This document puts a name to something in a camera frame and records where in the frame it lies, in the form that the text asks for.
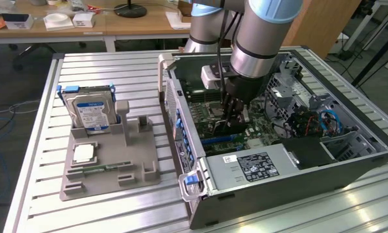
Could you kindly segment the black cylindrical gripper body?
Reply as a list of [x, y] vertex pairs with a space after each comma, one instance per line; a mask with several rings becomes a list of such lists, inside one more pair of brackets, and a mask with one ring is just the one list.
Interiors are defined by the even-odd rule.
[[239, 99], [243, 103], [250, 103], [258, 96], [262, 85], [263, 77], [247, 78], [235, 76], [227, 80], [226, 91], [231, 98]]

